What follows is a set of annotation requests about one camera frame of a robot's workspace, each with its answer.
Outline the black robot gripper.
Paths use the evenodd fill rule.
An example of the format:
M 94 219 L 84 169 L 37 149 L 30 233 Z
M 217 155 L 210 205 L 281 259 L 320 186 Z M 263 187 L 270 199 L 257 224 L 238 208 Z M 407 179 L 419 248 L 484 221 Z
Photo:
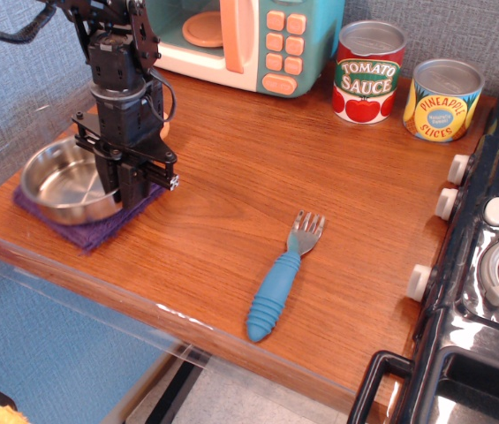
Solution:
M 178 158 L 160 136 L 163 83 L 141 81 L 124 91 L 92 83 L 90 91 L 96 112 L 78 111 L 72 121 L 78 127 L 77 144 L 95 156 L 104 192 L 119 188 L 123 208 L 132 209 L 149 195 L 150 183 L 174 190 Z

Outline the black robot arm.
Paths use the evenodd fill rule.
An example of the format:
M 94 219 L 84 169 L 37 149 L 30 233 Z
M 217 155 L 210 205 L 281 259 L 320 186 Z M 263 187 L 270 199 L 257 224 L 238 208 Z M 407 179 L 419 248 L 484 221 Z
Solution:
M 0 41 L 28 44 L 58 10 L 75 26 L 91 69 L 97 112 L 78 112 L 72 120 L 76 143 L 94 155 L 104 191 L 130 209 L 149 196 L 152 185 L 175 189 L 177 156 L 162 137 L 175 112 L 163 110 L 170 83 L 155 69 L 160 39 L 145 2 L 47 1 L 17 33 L 0 31 Z

